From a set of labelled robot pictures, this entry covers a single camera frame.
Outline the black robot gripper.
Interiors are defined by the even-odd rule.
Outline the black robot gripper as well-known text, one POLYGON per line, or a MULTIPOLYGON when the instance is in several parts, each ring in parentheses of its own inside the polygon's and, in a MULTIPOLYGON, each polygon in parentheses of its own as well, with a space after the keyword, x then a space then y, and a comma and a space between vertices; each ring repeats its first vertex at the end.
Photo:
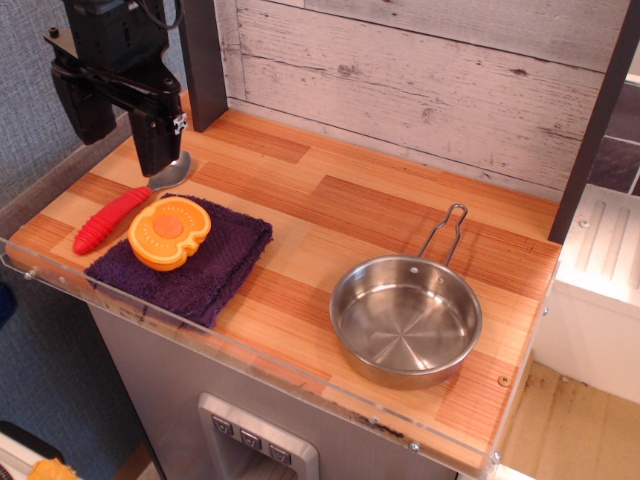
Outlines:
POLYGON ((169 20, 162 1, 65 1, 67 28, 51 27, 51 75, 78 138, 91 145, 116 128, 114 105, 128 110, 145 177, 177 160, 187 115, 180 84, 163 63, 169 32, 181 24, 181 3, 169 20))

